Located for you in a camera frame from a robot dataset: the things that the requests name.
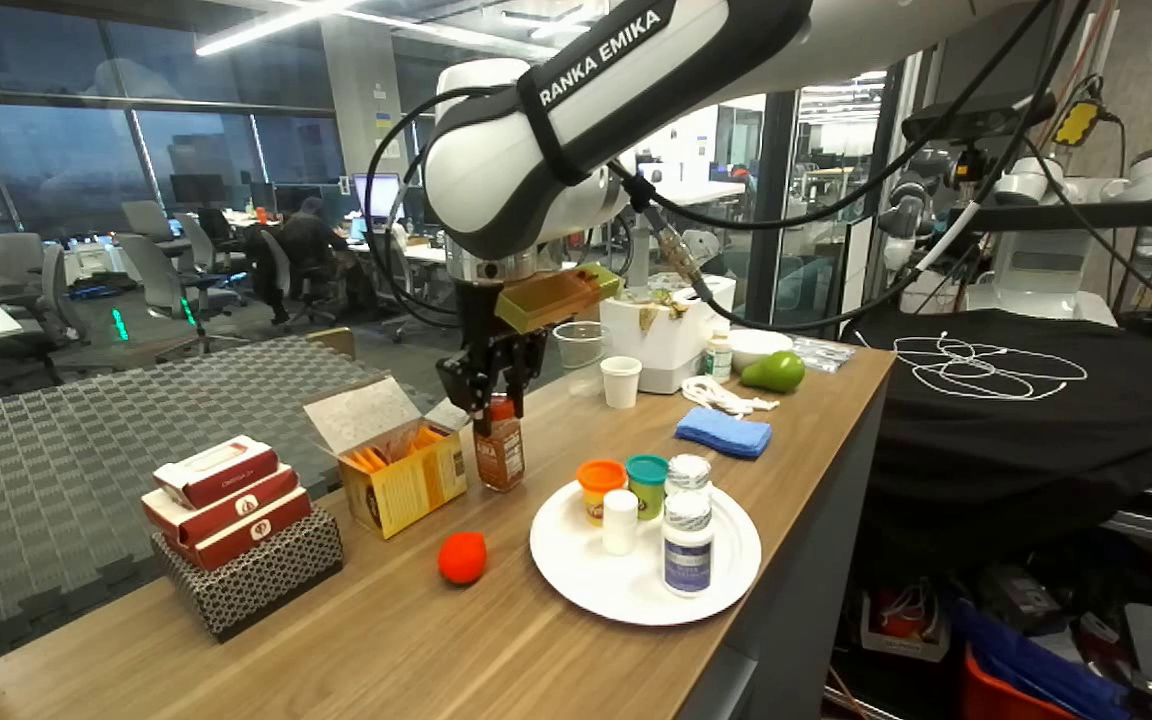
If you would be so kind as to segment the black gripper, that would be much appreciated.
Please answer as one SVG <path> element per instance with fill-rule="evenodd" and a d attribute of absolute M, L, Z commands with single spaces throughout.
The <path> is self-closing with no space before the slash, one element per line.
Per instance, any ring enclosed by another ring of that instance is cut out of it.
<path fill-rule="evenodd" d="M 498 315 L 498 282 L 466 282 L 457 281 L 457 319 L 461 319 L 461 349 L 436 360 L 436 377 L 443 399 L 457 404 L 469 421 L 498 421 L 526 412 L 526 388 L 542 377 L 544 362 L 544 337 L 542 330 L 511 330 Z"/>

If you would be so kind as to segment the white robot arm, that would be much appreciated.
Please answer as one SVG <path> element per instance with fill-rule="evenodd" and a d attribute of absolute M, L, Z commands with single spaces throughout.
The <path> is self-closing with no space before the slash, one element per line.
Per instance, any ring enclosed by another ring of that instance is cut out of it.
<path fill-rule="evenodd" d="M 491 315 L 511 261 L 609 219 L 609 163 L 693 107 L 794 93 L 903 59 L 1022 0 L 620 0 L 542 63 L 500 81 L 474 63 L 443 86 L 426 183 L 474 270 L 466 343 L 442 360 L 454 404 L 485 416 L 498 388 L 526 399 L 542 339 Z"/>

